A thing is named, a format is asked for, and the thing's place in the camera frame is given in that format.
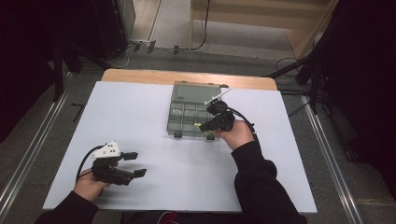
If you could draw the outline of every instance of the wire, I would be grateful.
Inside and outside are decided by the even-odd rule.
[[[253,128],[252,123],[250,123],[250,121],[247,120],[247,118],[245,118],[245,116],[243,116],[241,113],[239,113],[237,110],[232,109],[230,107],[228,107],[229,110],[233,111],[233,113],[235,113],[235,115],[237,115],[238,117],[240,117],[241,119],[243,119],[245,121],[245,123],[247,124],[247,126],[249,127],[251,133],[253,134],[253,138],[256,141],[257,146],[259,147],[259,149],[262,149],[262,146],[260,146],[260,141],[259,141],[259,137],[256,134],[256,131]]]
[[[83,174],[83,175],[79,175],[79,176],[78,176],[78,179],[80,179],[82,176],[87,175],[87,174],[90,174],[90,173],[92,173],[92,172],[93,172],[93,170],[90,170],[89,172],[87,172],[87,173],[85,173],[85,174]]]
[[[210,0],[207,0],[207,8],[206,8],[206,16],[205,16],[205,34],[204,34],[204,40],[202,41],[201,45],[197,48],[194,49],[169,49],[169,50],[176,50],[176,51],[181,51],[181,50],[186,50],[186,51],[193,51],[193,50],[198,50],[200,49],[204,43],[206,42],[206,37],[207,37],[207,16],[209,15],[209,5],[210,5]]]
[[[293,110],[291,113],[288,114],[289,118],[295,114],[297,114],[300,110],[302,110],[306,105],[308,105],[309,103],[305,103],[303,105],[300,105],[299,107],[297,107],[295,110]]]
[[[301,66],[301,64],[298,64],[298,60],[296,58],[282,58],[282,59],[277,60],[277,62],[276,62],[276,71],[279,71],[279,63],[282,62],[283,60],[287,60],[287,59],[295,60],[296,62],[294,62],[294,63]],[[297,76],[297,74],[293,74],[293,75],[286,75],[285,74],[285,76],[286,77],[295,77],[295,76]]]
[[[282,95],[298,95],[298,96],[307,96],[309,92],[304,92],[302,90],[287,90],[287,89],[278,89],[280,94]]]
[[[77,183],[77,181],[79,180],[80,177],[86,175],[86,174],[80,175],[80,173],[81,173],[81,170],[82,170],[82,166],[84,165],[84,163],[85,163],[85,161],[87,160],[87,158],[88,158],[88,157],[91,155],[91,153],[93,153],[96,149],[99,149],[99,148],[101,148],[101,147],[103,147],[103,146],[94,147],[93,149],[91,149],[91,150],[87,153],[87,155],[85,155],[84,159],[82,159],[82,162],[81,162],[81,164],[80,164],[79,167],[78,167],[78,171],[77,171],[77,175],[76,175],[76,183]]]
[[[111,64],[111,65],[113,65],[113,66],[116,67],[116,68],[123,68],[123,67],[125,67],[125,66],[128,65],[128,63],[129,63],[128,51],[129,51],[131,48],[132,48],[132,46],[129,47],[129,48],[125,51],[125,55],[126,55],[126,58],[127,58],[127,61],[126,61],[125,64],[118,66],[118,65],[112,63],[111,61],[106,61],[106,62],[109,63],[109,64]]]

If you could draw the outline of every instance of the hand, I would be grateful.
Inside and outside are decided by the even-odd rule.
[[[233,122],[233,129],[229,132],[217,129],[212,132],[214,135],[224,139],[231,150],[236,150],[242,145],[254,141],[248,125],[242,120],[235,120]]]
[[[105,187],[110,186],[109,183],[95,180],[92,169],[81,172],[80,177],[75,185],[74,192],[82,198],[93,202]]]

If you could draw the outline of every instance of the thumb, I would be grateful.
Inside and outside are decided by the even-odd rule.
[[[110,184],[110,183],[105,183],[105,182],[102,182],[102,181],[96,181],[96,182],[95,182],[95,185],[96,185],[98,188],[100,188],[100,189],[104,189],[105,187],[108,187],[108,186],[110,186],[111,184]]]

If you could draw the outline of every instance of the gray floor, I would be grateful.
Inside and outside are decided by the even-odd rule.
[[[158,20],[150,39],[156,41],[156,47],[189,47],[190,8],[190,1],[162,0]],[[193,22],[194,48],[200,46],[205,37],[204,26],[203,21]],[[205,44],[198,49],[205,53],[260,59],[294,57],[283,29],[210,21],[206,30]]]
[[[210,72],[243,76],[259,76],[274,72],[273,60],[245,57],[204,54],[202,52],[182,52],[173,55],[172,51],[155,49],[147,54],[144,49],[130,51],[129,69],[156,69],[192,72]],[[4,223],[32,223],[43,211],[41,207],[49,191],[50,181],[54,178],[67,146],[77,127],[73,119],[78,108],[71,104],[85,104],[93,84],[100,80],[103,70],[92,63],[85,63],[81,74],[74,74],[70,92],[59,117],[56,119],[28,177],[12,204]],[[280,77],[277,85],[281,89],[296,89],[293,77]],[[49,89],[36,102],[35,106],[21,120],[10,137],[0,145],[0,160],[4,172],[0,174],[2,187],[10,179],[21,160],[24,150],[29,146],[41,120],[45,117],[53,94]],[[302,104],[300,96],[284,96],[285,107],[289,112]],[[332,144],[334,154],[346,176],[352,194],[358,202],[361,215],[366,223],[395,223],[396,206],[387,201],[390,195],[381,176],[367,164],[356,164],[346,160],[344,146],[333,127],[332,121],[319,110],[326,134]],[[318,207],[317,214],[306,215],[309,223],[347,223],[347,216],[340,203],[329,170],[324,162],[318,141],[313,133],[309,119],[301,110],[290,118],[304,168],[311,184]],[[368,199],[376,199],[376,205]],[[94,223],[118,223],[120,214],[101,211]]]

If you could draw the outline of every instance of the clear plastic box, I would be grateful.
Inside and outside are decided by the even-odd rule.
[[[213,140],[213,133],[201,133],[195,123],[202,124],[213,119],[206,111],[205,102],[220,93],[220,86],[215,84],[175,82],[166,127],[168,134],[177,138],[193,136]]]

